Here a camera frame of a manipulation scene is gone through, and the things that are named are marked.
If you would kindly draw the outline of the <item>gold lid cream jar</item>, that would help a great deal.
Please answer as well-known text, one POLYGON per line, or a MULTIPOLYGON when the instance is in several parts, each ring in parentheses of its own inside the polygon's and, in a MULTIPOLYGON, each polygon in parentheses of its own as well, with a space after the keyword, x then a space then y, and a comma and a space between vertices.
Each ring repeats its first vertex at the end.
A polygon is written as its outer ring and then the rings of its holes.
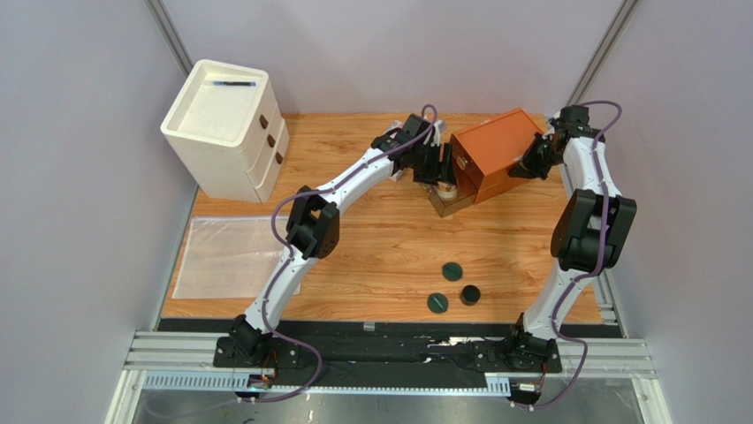
POLYGON ((458 187, 444 181, 438 181, 436 185, 437 196, 443 201, 454 201, 458 195, 458 187))

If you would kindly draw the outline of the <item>clear acrylic drawer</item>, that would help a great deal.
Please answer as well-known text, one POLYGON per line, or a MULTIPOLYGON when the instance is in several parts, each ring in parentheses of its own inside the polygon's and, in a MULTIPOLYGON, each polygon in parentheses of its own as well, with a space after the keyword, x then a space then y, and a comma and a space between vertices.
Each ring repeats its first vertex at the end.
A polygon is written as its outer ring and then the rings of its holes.
POLYGON ((437 182, 435 185, 421 183, 420 186, 428 195, 430 205, 442 217, 451 216, 462 209, 471 207, 475 202, 476 189, 437 182))

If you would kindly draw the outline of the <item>small black jar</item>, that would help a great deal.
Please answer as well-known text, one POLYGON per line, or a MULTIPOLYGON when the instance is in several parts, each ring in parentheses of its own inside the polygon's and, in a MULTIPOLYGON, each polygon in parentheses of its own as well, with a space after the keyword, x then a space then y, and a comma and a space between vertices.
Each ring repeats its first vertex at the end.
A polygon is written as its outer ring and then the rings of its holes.
POLYGON ((460 292, 460 300, 461 303, 465 306, 474 306, 478 303, 478 301, 481 298, 481 291, 480 289, 472 284, 466 285, 462 288, 460 292))

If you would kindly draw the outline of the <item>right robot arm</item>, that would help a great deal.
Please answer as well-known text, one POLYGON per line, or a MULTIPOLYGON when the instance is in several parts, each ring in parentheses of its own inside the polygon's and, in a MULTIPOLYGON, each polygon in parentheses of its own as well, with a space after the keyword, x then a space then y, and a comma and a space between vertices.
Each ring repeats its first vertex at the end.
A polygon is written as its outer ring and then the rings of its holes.
POLYGON ((589 106, 562 108, 546 128, 521 108, 509 110, 454 132, 446 143, 433 136, 412 155, 414 180, 449 209, 545 180, 560 165, 571 178, 573 191, 551 237, 551 272, 505 338, 503 354, 514 369, 552 359, 568 311, 583 288, 617 263, 637 212, 635 200, 612 181, 605 132, 590 124, 589 106))

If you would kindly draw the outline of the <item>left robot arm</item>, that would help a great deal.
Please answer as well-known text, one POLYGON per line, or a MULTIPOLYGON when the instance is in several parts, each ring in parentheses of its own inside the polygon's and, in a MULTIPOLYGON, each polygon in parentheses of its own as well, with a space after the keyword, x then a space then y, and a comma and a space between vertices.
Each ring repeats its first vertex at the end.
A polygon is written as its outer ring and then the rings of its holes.
POLYGON ((303 186, 281 201, 291 207, 285 232, 274 230, 282 257, 262 291, 233 321, 229 338, 235 355, 258 365, 269 355, 270 339, 304 276, 329 256, 339 242, 344 213, 371 188, 401 170, 436 172, 441 158, 437 116, 410 115, 377 136, 365 153, 333 180, 317 188, 303 186))

